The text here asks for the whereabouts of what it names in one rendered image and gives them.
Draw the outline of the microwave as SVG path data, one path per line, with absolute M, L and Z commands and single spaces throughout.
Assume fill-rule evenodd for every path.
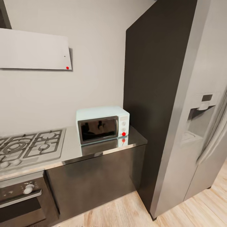
M 120 106 L 76 109 L 79 144 L 128 135 L 130 114 Z

